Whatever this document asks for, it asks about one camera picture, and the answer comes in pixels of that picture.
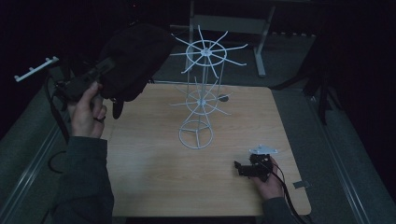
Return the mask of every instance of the white wire spoke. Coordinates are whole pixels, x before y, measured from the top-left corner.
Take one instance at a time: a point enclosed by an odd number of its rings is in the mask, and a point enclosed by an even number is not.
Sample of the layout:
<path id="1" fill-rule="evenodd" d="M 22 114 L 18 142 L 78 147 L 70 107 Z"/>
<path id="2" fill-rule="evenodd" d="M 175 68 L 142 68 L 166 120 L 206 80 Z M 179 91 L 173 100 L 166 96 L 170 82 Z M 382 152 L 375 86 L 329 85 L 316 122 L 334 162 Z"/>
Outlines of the white wire spoke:
<path id="1" fill-rule="evenodd" d="M 191 47 L 193 47 L 193 48 L 195 48 L 195 49 L 198 49 L 198 50 L 202 50 L 202 49 L 200 49 L 200 48 L 198 48 L 198 47 L 196 47 L 196 46 L 194 46 L 194 45 L 191 45 L 190 43 L 187 43 L 186 41 L 184 41 L 184 40 L 182 40 L 182 39 L 179 39 L 179 38 L 177 38 L 177 37 L 175 37 L 178 41 L 180 41 L 180 42 L 182 42 L 182 43 L 184 43 L 184 44 L 186 44 L 186 45 L 188 45 L 188 46 L 191 46 Z"/>
<path id="2" fill-rule="evenodd" d="M 201 147 L 201 141 L 199 140 L 199 133 L 198 131 L 195 131 L 195 137 L 197 139 L 197 147 L 200 148 Z"/>
<path id="3" fill-rule="evenodd" d="M 179 88 L 178 86 L 175 86 L 175 88 L 178 90 L 178 91 L 181 91 L 181 92 L 183 92 L 184 94 L 187 94 L 187 92 L 186 91 L 183 91 L 181 88 Z"/>
<path id="4" fill-rule="evenodd" d="M 177 55 L 190 55 L 190 54 L 202 54 L 201 52 L 195 51 L 195 52 L 189 52 L 189 53 L 173 53 L 170 54 L 171 56 L 177 56 Z"/>
<path id="5" fill-rule="evenodd" d="M 209 100 L 206 100 L 206 101 L 209 102 L 209 101 L 219 100 L 219 99 L 225 98 L 225 97 L 227 97 L 227 96 L 230 96 L 231 94 L 233 94 L 233 93 L 231 92 L 230 94 L 222 95 L 222 96 L 220 96 L 219 98 L 209 99 Z"/>
<path id="6" fill-rule="evenodd" d="M 204 126 L 203 126 L 202 128 L 199 128 L 198 130 L 196 130 L 196 132 L 199 132 L 199 131 L 201 131 L 201 130 L 203 130 L 203 129 L 210 128 L 210 126 L 209 126 L 208 124 L 205 124 L 203 121 L 201 121 L 201 123 L 203 123 Z"/>
<path id="7" fill-rule="evenodd" d="M 190 68 L 192 68 L 196 63 L 198 63 L 198 61 L 200 61 L 203 57 L 204 57 L 204 55 L 201 55 L 201 57 L 199 57 L 195 62 L 193 62 L 193 63 L 189 66 L 189 68 L 187 68 L 184 72 L 182 72 L 182 74 L 187 73 L 187 72 L 190 70 Z"/>
<path id="8" fill-rule="evenodd" d="M 201 99 L 202 98 L 201 90 L 199 89 L 199 86 L 198 86 L 197 77 L 194 77 L 194 78 L 195 78 L 195 87 L 197 88 L 199 99 Z"/>
<path id="9" fill-rule="evenodd" d="M 195 110 L 197 110 L 198 107 L 199 107 L 199 105 L 196 106 L 195 109 L 193 109 L 193 110 L 191 111 L 190 115 L 183 121 L 183 123 L 185 123 L 187 120 L 189 120 L 189 118 L 191 118 L 191 116 L 192 116 L 193 114 L 195 114 Z"/>
<path id="10" fill-rule="evenodd" d="M 248 45 L 248 44 L 246 44 L 246 45 L 244 45 L 244 46 L 229 48 L 229 49 L 226 49 L 226 48 L 224 48 L 224 49 L 214 49 L 214 50 L 212 50 L 212 52 L 219 52 L 219 51 L 233 50 L 233 49 L 243 49 L 243 48 L 245 48 L 247 45 Z"/>
<path id="11" fill-rule="evenodd" d="M 201 37 L 201 40 L 202 40 L 202 46 L 204 46 L 204 49 L 206 49 L 205 41 L 204 41 L 204 38 L 202 37 L 201 26 L 200 25 L 198 25 L 198 33 L 199 33 L 199 36 Z"/>
<path id="12" fill-rule="evenodd" d="M 180 103 L 180 104 L 173 104 L 173 105 L 193 105 L 196 104 L 196 102 L 187 102 L 187 103 Z"/>
<path id="13" fill-rule="evenodd" d="M 206 95 L 204 96 L 204 99 L 206 98 L 206 96 L 212 92 L 213 88 L 216 86 L 216 83 L 218 83 L 218 81 L 216 80 L 215 83 L 210 87 L 209 91 L 207 91 Z"/>
<path id="14" fill-rule="evenodd" d="M 199 100 L 199 98 L 196 98 L 195 96 L 193 96 L 193 95 L 189 95 L 192 99 L 194 99 L 194 100 Z"/>
<path id="15" fill-rule="evenodd" d="M 220 41 L 222 38 L 224 38 L 224 36 L 226 36 L 227 34 L 228 34 L 228 31 L 226 31 L 224 35 L 222 35 L 218 40 L 216 40 L 215 44 L 212 45 L 212 46 L 210 46 L 209 49 L 212 49 L 214 46 L 218 45 L 218 44 L 219 44 L 219 41 Z"/>
<path id="16" fill-rule="evenodd" d="M 197 131 L 195 129 L 186 129 L 186 128 L 180 128 L 181 131 L 186 131 L 186 132 L 191 132 L 191 133 L 196 133 Z"/>
<path id="17" fill-rule="evenodd" d="M 221 112 L 221 113 L 223 113 L 223 114 L 225 114 L 225 115 L 231 115 L 231 114 L 229 114 L 229 113 L 227 113 L 227 112 L 224 112 L 224 111 L 218 109 L 216 106 L 213 106 L 213 105 L 210 105 L 210 104 L 207 104 L 207 105 L 210 106 L 210 107 L 212 107 L 212 108 L 215 109 L 215 110 L 218 110 L 219 112 Z"/>
<path id="18" fill-rule="evenodd" d="M 227 61 L 227 62 L 229 62 L 229 63 L 234 63 L 234 64 L 236 64 L 236 65 L 240 65 L 240 66 L 247 65 L 246 63 L 236 63 L 236 62 L 231 61 L 231 60 L 228 60 L 228 59 L 226 59 L 226 58 L 221 58 L 220 56 L 218 56 L 218 55 L 216 55 L 216 54 L 212 54 L 212 55 L 215 56 L 215 57 L 217 57 L 217 58 L 223 59 L 223 60 L 225 60 L 225 61 Z"/>
<path id="19" fill-rule="evenodd" d="M 210 57 L 207 57 L 207 59 L 209 60 L 210 67 L 212 68 L 213 74 L 215 74 L 215 77 L 216 77 L 217 79 L 219 79 L 218 74 L 216 74 L 216 70 L 215 70 L 215 68 L 214 68 L 214 66 L 213 66 L 212 60 L 210 60 Z"/>
<path id="20" fill-rule="evenodd" d="M 204 106 L 202 106 L 202 109 L 204 110 L 204 114 L 205 114 L 205 117 L 206 117 L 206 120 L 207 120 L 207 126 L 208 126 L 208 127 L 211 127 L 211 125 L 210 125 L 210 120 L 209 120 L 209 117 L 207 116 L 207 113 L 206 113 L 205 107 L 204 107 Z"/>

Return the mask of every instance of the black bag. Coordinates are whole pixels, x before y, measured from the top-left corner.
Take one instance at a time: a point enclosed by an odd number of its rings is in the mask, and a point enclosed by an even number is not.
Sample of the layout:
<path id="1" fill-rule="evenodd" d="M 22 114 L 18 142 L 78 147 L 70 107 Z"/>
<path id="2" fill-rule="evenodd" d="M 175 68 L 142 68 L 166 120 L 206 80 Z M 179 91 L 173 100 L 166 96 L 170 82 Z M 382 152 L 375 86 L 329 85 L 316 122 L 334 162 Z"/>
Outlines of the black bag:
<path id="1" fill-rule="evenodd" d="M 110 57 L 115 67 L 101 76 L 101 94 L 113 101 L 118 119 L 124 102 L 134 100 L 161 68 L 176 44 L 162 28 L 137 24 L 114 35 L 103 47 L 99 60 Z"/>

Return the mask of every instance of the sleeve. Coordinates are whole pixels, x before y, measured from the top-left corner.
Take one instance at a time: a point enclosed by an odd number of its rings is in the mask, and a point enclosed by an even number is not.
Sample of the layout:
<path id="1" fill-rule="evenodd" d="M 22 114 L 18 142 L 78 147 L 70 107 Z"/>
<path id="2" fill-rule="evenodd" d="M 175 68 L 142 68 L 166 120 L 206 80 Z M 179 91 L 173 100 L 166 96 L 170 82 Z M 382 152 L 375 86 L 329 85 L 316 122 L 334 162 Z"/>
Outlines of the sleeve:
<path id="1" fill-rule="evenodd" d="M 106 168 L 107 141 L 71 137 L 66 155 L 50 211 L 52 223 L 111 223 L 114 196 Z"/>
<path id="2" fill-rule="evenodd" d="M 294 218 L 284 198 L 273 198 L 262 204 L 265 224 L 294 224 Z"/>

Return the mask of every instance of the white plastic piece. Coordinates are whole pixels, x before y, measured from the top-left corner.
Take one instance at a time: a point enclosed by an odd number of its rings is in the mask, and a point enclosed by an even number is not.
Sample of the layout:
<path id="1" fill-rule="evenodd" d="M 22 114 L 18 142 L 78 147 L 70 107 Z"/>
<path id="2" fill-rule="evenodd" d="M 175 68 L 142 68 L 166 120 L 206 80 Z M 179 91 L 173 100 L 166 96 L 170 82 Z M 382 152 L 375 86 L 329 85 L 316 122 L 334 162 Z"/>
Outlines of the white plastic piece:
<path id="1" fill-rule="evenodd" d="M 29 71 L 30 71 L 30 72 L 26 73 L 25 75 L 23 75 L 23 76 L 21 76 L 21 77 L 15 76 L 14 78 L 15 78 L 15 80 L 16 80 L 17 82 L 20 82 L 20 81 L 26 79 L 27 77 L 31 76 L 32 74 L 34 74 L 34 73 L 40 71 L 41 69 L 45 68 L 46 66 L 48 66 L 48 65 L 50 65 L 50 64 L 52 64 L 52 63 L 56 63 L 56 62 L 58 62 L 58 61 L 59 61 L 59 59 L 58 59 L 57 57 L 52 57 L 52 59 L 46 58 L 46 63 L 42 63 L 42 64 L 41 64 L 40 66 L 38 66 L 37 68 L 30 67 L 30 68 L 29 68 Z"/>
<path id="2" fill-rule="evenodd" d="M 248 150 L 251 154 L 255 155 L 265 155 L 265 154 L 276 154 L 277 150 L 271 147 L 266 147 L 263 145 L 259 145 L 256 148 Z"/>

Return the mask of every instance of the metal bar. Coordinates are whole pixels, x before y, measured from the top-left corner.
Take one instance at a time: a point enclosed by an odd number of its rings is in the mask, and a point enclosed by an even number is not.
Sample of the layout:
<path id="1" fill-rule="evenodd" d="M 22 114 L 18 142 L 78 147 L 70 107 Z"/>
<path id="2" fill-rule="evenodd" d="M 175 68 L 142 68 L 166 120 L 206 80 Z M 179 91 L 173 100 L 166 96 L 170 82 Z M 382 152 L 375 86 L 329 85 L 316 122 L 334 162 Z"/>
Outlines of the metal bar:
<path id="1" fill-rule="evenodd" d="M 312 102 L 310 102 L 308 99 L 308 104 L 309 108 L 312 112 L 312 115 L 314 118 L 317 120 L 317 124 L 320 130 L 322 130 L 322 134 L 324 135 L 324 139 L 326 140 L 327 145 L 329 146 L 330 153 L 331 153 L 331 160 L 332 164 L 334 166 L 334 170 L 338 175 L 338 178 L 340 179 L 341 185 L 344 189 L 344 192 L 346 194 L 346 198 L 349 201 L 350 207 L 352 209 L 353 214 L 355 215 L 355 218 L 359 224 L 370 224 L 370 219 L 367 216 L 367 213 L 361 203 L 360 196 L 358 192 L 355 189 L 355 186 L 347 172 L 347 169 L 344 165 L 344 163 L 341 160 L 340 154 L 338 153 L 337 147 L 334 143 L 334 140 L 332 140 L 332 136 L 330 135 L 329 131 L 327 128 L 323 127 L 321 125 L 321 120 L 318 117 L 318 113 L 314 106 L 312 105 Z"/>
<path id="2" fill-rule="evenodd" d="M 262 38 L 260 40 L 260 44 L 258 47 L 254 48 L 254 58 L 256 60 L 257 72 L 259 73 L 259 77 L 265 77 L 265 69 L 262 61 L 262 48 L 264 47 L 265 39 L 268 36 L 268 30 L 270 29 L 271 21 L 274 16 L 276 7 L 271 7 L 270 12 L 268 14 L 267 21 L 264 23 L 262 27 Z"/>
<path id="3" fill-rule="evenodd" d="M 35 178 L 37 177 L 43 163 L 45 162 L 45 159 L 50 154 L 50 150 L 52 149 L 52 146 L 59 135 L 60 129 L 55 123 L 49 131 L 49 135 L 44 140 L 40 149 L 37 151 L 32 161 L 24 170 L 18 181 L 18 184 L 8 196 L 5 205 L 0 211 L 0 223 L 12 223 L 12 218 L 14 218 L 15 213 L 20 208 L 22 201 L 24 200 L 27 192 L 29 191 L 29 188 L 34 183 Z"/>

